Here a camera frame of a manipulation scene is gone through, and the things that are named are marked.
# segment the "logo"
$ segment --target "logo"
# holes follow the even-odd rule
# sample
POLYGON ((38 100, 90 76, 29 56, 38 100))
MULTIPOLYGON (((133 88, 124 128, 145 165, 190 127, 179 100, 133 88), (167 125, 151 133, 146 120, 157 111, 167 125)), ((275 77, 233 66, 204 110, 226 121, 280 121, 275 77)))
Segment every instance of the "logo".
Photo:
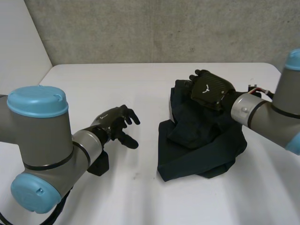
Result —
POLYGON ((108 114, 103 117, 99 116, 99 118, 103 120, 106 116, 108 116, 108 114))
POLYGON ((206 85, 206 91, 203 91, 202 93, 206 93, 206 92, 209 92, 210 91, 210 88, 208 87, 208 85, 206 85))

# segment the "gray robot arm segment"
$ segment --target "gray robot arm segment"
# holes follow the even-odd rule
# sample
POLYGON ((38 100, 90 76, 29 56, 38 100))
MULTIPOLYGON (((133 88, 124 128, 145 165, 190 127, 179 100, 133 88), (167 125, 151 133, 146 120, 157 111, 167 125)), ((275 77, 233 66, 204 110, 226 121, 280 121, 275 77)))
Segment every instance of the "gray robot arm segment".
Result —
POLYGON ((272 142, 300 155, 300 69, 285 68, 273 102, 245 93, 233 103, 231 116, 272 142))
POLYGON ((71 158, 48 170, 32 170, 25 167, 24 173, 47 181, 63 197, 102 153, 105 142, 101 142, 100 139, 91 131, 80 130, 73 135, 71 158))
POLYGON ((0 142, 16 144, 11 114, 6 103, 7 99, 6 95, 0 95, 0 142))

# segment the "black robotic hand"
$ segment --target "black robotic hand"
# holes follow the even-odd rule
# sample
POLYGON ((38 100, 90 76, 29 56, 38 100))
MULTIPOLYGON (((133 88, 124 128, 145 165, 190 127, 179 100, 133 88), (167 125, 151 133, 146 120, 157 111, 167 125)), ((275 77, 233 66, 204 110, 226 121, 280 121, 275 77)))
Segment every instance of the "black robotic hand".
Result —
POLYGON ((97 116, 91 126, 104 130, 109 139, 113 141, 118 139, 121 144, 128 148, 136 149, 139 146, 138 142, 123 132, 123 129, 127 128, 127 124, 132 124, 131 119, 135 124, 140 124, 135 112, 132 109, 128 109, 126 105, 122 105, 121 107, 107 110, 97 116))
POLYGON ((190 81, 185 83, 191 99, 207 108, 220 111, 223 97, 235 92, 233 85, 207 70, 197 69, 195 74, 190 75, 190 81))

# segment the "black cloth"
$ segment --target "black cloth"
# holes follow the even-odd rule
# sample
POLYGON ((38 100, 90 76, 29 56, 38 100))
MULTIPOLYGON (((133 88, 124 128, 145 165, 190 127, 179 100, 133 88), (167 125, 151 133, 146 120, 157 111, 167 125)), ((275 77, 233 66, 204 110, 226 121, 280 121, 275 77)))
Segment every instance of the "black cloth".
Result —
POLYGON ((159 124, 157 170, 164 181, 223 174, 247 146, 241 124, 191 100, 184 83, 177 80, 171 89, 174 122, 159 124))

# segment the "black band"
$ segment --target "black band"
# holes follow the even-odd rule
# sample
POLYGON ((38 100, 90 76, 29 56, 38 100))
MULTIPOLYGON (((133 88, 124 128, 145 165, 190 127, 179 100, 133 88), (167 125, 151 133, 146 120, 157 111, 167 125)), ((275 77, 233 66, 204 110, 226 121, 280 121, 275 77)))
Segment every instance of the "black band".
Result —
POLYGON ((23 162, 23 164, 24 164, 25 168, 27 168, 29 170, 35 170, 35 171, 51 170, 51 169, 54 169, 56 167, 59 167, 61 165, 64 165, 65 163, 67 163, 73 157, 73 154, 74 154, 74 149, 72 150, 71 154, 68 157, 66 157, 65 159, 63 159, 60 162, 57 162, 57 163, 54 163, 51 165, 34 166, 34 165, 28 165, 24 162, 23 162))
POLYGON ((273 104, 271 105, 271 108, 272 108, 275 112, 277 112, 277 113, 279 113, 279 114, 281 114, 281 115, 283 115, 283 116, 292 117, 292 118, 295 118, 295 119, 300 119, 300 115, 298 115, 298 114, 293 114, 293 113, 289 113, 289 112, 283 111, 283 110, 281 110, 281 109, 278 109, 278 108, 277 108, 276 106, 274 106, 273 104))
POLYGON ((103 130, 102 128, 100 128, 98 125, 94 125, 91 127, 87 127, 83 130, 87 130, 89 132, 92 132, 94 135, 96 135, 96 137, 99 139, 99 141, 101 142, 102 145, 102 150, 104 148, 104 144, 108 141, 109 137, 107 135, 107 132, 105 130, 103 130))
POLYGON ((251 129, 251 121, 252 121, 252 118, 253 118, 254 113, 256 112, 256 110, 257 110, 259 107, 261 107, 263 104, 267 103, 267 102, 268 102, 268 101, 265 101, 265 100, 264 100, 264 101, 258 103, 258 104, 254 107, 254 109, 252 110, 252 112, 251 112, 250 115, 249 115, 249 119, 248 119, 248 128, 251 129))
POLYGON ((73 141, 73 145, 75 145, 76 147, 80 148, 81 151, 84 152, 84 154, 85 154, 85 156, 86 156, 86 158, 88 160, 88 168, 89 168, 89 166, 90 166, 90 155, 88 154, 88 152, 86 151, 86 149, 83 146, 81 146, 80 144, 78 144, 77 142, 74 142, 74 141, 73 141))

